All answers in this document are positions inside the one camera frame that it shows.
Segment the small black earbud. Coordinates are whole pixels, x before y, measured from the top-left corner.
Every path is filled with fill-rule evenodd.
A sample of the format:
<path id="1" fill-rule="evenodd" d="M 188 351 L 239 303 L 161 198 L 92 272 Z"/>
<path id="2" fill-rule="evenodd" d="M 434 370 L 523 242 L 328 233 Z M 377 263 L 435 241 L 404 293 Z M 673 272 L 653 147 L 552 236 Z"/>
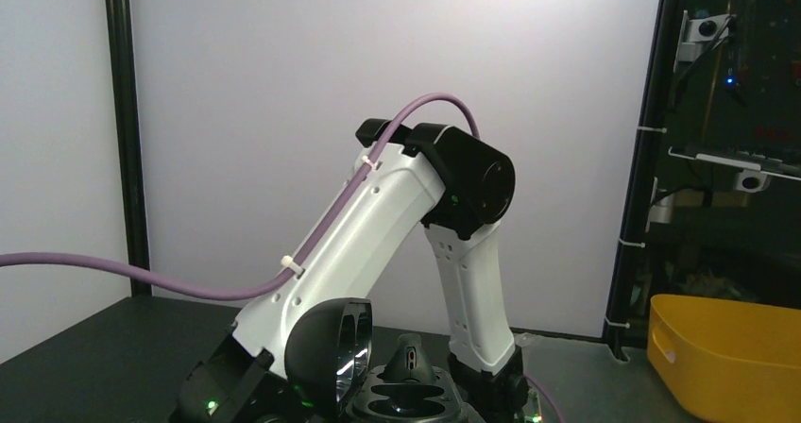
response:
<path id="1" fill-rule="evenodd" d="M 398 338 L 396 350 L 384 366 L 381 378 L 387 382 L 436 382 L 437 375 L 419 335 L 404 333 Z"/>

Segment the black earbud charging case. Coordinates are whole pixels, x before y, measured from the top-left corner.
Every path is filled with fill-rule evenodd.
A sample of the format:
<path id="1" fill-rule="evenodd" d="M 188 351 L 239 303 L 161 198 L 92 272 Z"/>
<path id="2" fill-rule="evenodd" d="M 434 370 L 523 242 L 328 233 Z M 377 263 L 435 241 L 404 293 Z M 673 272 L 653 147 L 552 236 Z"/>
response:
<path id="1" fill-rule="evenodd" d="M 434 384 L 384 381 L 389 361 L 370 363 L 373 331 L 367 299 L 326 300 L 299 318 L 286 342 L 284 366 L 305 410 L 328 422 L 480 421 L 440 368 L 433 366 Z"/>

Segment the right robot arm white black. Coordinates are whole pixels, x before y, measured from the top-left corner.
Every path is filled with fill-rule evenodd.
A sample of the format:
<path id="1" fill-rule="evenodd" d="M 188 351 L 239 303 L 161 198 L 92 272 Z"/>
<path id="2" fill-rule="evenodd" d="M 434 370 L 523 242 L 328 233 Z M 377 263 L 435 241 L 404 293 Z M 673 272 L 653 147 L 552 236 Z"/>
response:
<path id="1" fill-rule="evenodd" d="M 531 392 L 508 325 L 498 229 L 516 176 L 511 159 L 457 127 L 388 122 L 356 136 L 366 156 L 354 196 L 279 291 L 239 312 L 179 389 L 172 422 L 521 422 Z M 372 361 L 368 293 L 422 228 L 451 324 L 448 364 L 403 334 Z"/>

